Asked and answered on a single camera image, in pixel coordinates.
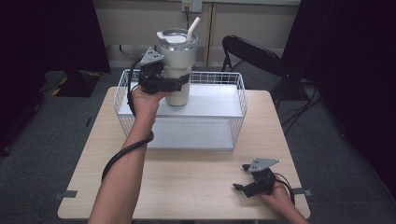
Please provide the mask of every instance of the white wall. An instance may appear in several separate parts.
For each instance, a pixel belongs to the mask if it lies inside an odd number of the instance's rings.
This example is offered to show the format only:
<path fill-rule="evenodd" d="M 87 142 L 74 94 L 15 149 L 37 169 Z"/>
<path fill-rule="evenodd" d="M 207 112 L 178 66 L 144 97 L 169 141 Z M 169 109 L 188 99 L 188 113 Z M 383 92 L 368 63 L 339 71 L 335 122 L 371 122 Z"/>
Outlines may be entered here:
<path fill-rule="evenodd" d="M 187 28 L 180 1 L 94 1 L 97 17 L 107 45 L 153 46 L 156 33 L 169 28 Z M 201 21 L 197 61 L 214 65 L 223 60 L 221 39 L 242 37 L 268 49 L 283 49 L 298 6 L 229 4 L 203 2 L 202 13 L 191 13 Z"/>

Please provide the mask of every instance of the white tumbler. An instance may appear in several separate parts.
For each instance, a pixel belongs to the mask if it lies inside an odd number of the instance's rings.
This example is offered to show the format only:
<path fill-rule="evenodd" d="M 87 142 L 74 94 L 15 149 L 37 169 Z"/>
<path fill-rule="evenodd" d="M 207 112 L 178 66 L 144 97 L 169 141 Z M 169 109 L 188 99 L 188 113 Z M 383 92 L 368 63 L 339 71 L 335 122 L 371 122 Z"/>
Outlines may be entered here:
<path fill-rule="evenodd" d="M 188 35 L 188 30 L 169 29 L 158 32 L 160 38 L 160 53 L 164 56 L 165 77 L 179 78 L 191 75 L 191 68 L 195 63 L 198 36 Z M 181 91 L 172 92 L 166 96 L 169 105 L 185 105 L 189 101 L 190 79 L 181 88 Z"/>

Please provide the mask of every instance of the gray carpet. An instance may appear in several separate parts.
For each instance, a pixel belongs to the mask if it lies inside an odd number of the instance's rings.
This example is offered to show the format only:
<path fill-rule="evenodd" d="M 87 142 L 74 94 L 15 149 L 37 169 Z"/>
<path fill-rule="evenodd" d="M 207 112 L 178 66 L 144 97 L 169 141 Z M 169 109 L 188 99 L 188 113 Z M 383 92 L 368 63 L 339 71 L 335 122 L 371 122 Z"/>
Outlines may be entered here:
<path fill-rule="evenodd" d="M 0 223 L 85 223 L 59 219 L 60 201 L 53 195 L 67 188 L 106 91 L 117 86 L 122 70 L 102 75 L 90 98 L 46 92 L 38 112 L 12 143 L 10 156 L 0 158 Z M 48 73 L 43 89 L 61 75 Z M 278 114 L 302 105 L 282 102 Z M 396 202 L 366 159 L 343 138 L 325 104 L 306 110 L 286 137 L 301 182 L 314 194 L 307 198 L 311 223 L 396 223 Z"/>

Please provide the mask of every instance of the wire basket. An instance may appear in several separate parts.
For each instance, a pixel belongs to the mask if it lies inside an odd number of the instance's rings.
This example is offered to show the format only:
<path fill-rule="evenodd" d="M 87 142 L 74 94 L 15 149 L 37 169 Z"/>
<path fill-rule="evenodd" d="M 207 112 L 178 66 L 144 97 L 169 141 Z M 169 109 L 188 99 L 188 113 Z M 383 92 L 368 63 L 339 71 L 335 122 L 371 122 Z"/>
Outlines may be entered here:
<path fill-rule="evenodd" d="M 131 131 L 134 115 L 127 104 L 130 70 L 123 71 L 117 87 L 114 106 L 125 134 Z M 132 73 L 137 84 L 139 70 Z M 189 101 L 183 106 L 160 101 L 155 138 L 148 148 L 225 149 L 235 147 L 248 99 L 239 73 L 191 72 Z"/>

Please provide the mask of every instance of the cord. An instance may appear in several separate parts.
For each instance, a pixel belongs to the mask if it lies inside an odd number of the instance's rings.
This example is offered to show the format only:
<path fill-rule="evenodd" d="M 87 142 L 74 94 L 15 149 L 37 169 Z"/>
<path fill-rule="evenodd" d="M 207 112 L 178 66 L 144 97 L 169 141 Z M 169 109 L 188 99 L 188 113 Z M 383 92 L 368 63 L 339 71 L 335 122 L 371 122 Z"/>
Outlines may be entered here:
<path fill-rule="evenodd" d="M 275 181 L 276 181 L 276 182 L 279 182 L 279 183 L 282 183 L 282 184 L 288 189 L 291 202 L 292 202 L 294 205 L 296 205 L 296 201 L 295 201 L 295 199 L 294 199 L 294 192 L 293 192 L 293 190 L 291 189 L 291 186 L 289 186 L 289 185 L 288 185 L 285 181 L 283 181 L 283 180 L 278 180 L 278 179 L 276 179 Z"/>
<path fill-rule="evenodd" d="M 52 88 L 54 88 L 54 87 L 58 86 L 59 84 L 61 84 L 62 80 L 64 80 L 64 75 L 65 75 L 65 72 L 62 74 L 61 78 L 59 78 L 59 81 L 57 81 L 56 84 L 54 84 L 51 87 L 46 88 L 45 90 L 41 91 L 40 93 L 44 93 L 46 91 L 50 91 Z"/>
<path fill-rule="evenodd" d="M 140 61 L 142 61 L 142 58 L 138 58 L 136 59 L 136 61 L 134 61 L 134 63 L 131 66 L 131 69 L 129 70 L 129 74 L 128 74 L 128 94 L 126 94 L 126 97 L 128 99 L 128 106 L 132 111 L 132 114 L 134 115 L 134 117 L 136 117 L 136 113 L 134 112 L 134 101 L 132 99 L 132 94 L 131 91 L 134 90 L 134 88 L 137 87 L 137 85 L 135 85 L 133 88 L 131 88 L 131 82 L 132 82 L 132 74 L 134 73 L 134 68 L 136 67 L 137 63 L 139 63 Z"/>
<path fill-rule="evenodd" d="M 294 192 L 293 192 L 293 190 L 291 189 L 291 185 L 290 185 L 288 179 L 287 179 L 285 176 L 283 176 L 283 175 L 281 175 L 281 174 L 278 174 L 278 173 L 274 173 L 274 175 L 280 175 L 280 176 L 282 176 L 283 179 L 285 179 L 286 182 L 283 181 L 283 180 L 279 180 L 279 179 L 276 179 L 275 181 L 276 181 L 276 182 L 279 182 L 279 183 L 281 183 L 281 184 L 283 184 L 283 185 L 288 189 L 291 202 L 295 205 L 296 202 L 295 202 L 295 199 L 294 199 Z"/>
<path fill-rule="evenodd" d="M 119 151 L 116 155 L 114 155 L 110 161 L 107 163 L 105 170 L 102 173 L 102 182 L 105 179 L 108 171 L 110 170 L 111 166 L 113 166 L 114 163 L 116 163 L 116 161 L 118 161 L 121 157 L 123 157 L 124 155 L 126 155 L 128 152 L 131 152 L 134 149 L 137 149 L 139 147 L 142 147 L 143 145 L 151 142 L 154 139 L 154 133 L 151 131 L 149 134 L 149 137 L 146 139 L 143 139 L 137 143 L 131 144 L 128 147 L 123 148 L 121 151 Z"/>
<path fill-rule="evenodd" d="M 187 19 L 187 30 L 189 30 L 190 29 L 190 23 L 189 23 L 189 11 L 190 11 L 190 8 L 189 7 L 184 7 L 184 11 L 186 13 L 186 19 Z"/>
<path fill-rule="evenodd" d="M 132 64 L 131 69 L 130 69 L 129 74 L 128 74 L 128 83 L 127 83 L 127 86 L 128 86 L 128 93 L 127 93 L 128 105 L 131 108 L 131 111 L 132 111 L 132 113 L 134 114 L 135 117 L 136 117 L 136 114 L 134 112 L 134 102 L 133 102 L 131 91 L 133 91 L 138 86 L 138 84 L 135 85 L 133 88 L 131 88 L 131 82 L 132 82 L 132 74 L 134 72 L 134 68 L 136 67 L 137 63 L 140 62 L 141 60 L 142 60 L 142 58 L 138 58 Z M 148 138 L 143 139 L 143 140 L 141 140 L 139 142 L 136 142 L 134 144 L 131 144 L 130 146 L 123 148 L 116 155 L 114 155 L 110 159 L 110 161 L 107 163 L 107 165 L 106 165 L 106 167 L 105 167 L 105 169 L 104 169 L 104 171 L 102 173 L 102 182 L 105 179 L 105 177 L 106 177 L 108 171 L 110 170 L 111 166 L 113 166 L 113 164 L 116 163 L 116 161 L 118 161 L 121 157 L 126 155 L 128 152 L 131 152 L 134 149 L 142 147 L 143 145 L 151 142 L 153 139 L 154 139 L 154 133 L 151 131 Z"/>
<path fill-rule="evenodd" d="M 291 111 L 295 111 L 295 113 L 288 118 L 287 120 L 285 120 L 284 122 L 282 122 L 281 126 L 283 127 L 285 124 L 289 123 L 291 120 L 293 120 L 293 122 L 291 123 L 291 125 L 289 126 L 289 128 L 285 131 L 285 135 L 288 134 L 289 130 L 291 129 L 291 127 L 293 126 L 293 124 L 297 121 L 297 119 L 308 109 L 311 108 L 312 106 L 316 105 L 317 103 L 319 103 L 321 101 L 321 98 L 319 97 L 314 103 L 311 104 L 312 100 L 314 99 L 314 96 L 316 94 L 316 92 L 318 91 L 318 85 L 315 87 L 314 92 L 312 93 L 312 96 L 309 98 L 309 101 L 303 105 L 302 107 L 298 108 L 298 109 L 293 109 Z M 286 112 L 285 114 L 281 115 L 280 118 L 284 117 L 285 115 L 289 114 L 291 111 Z"/>

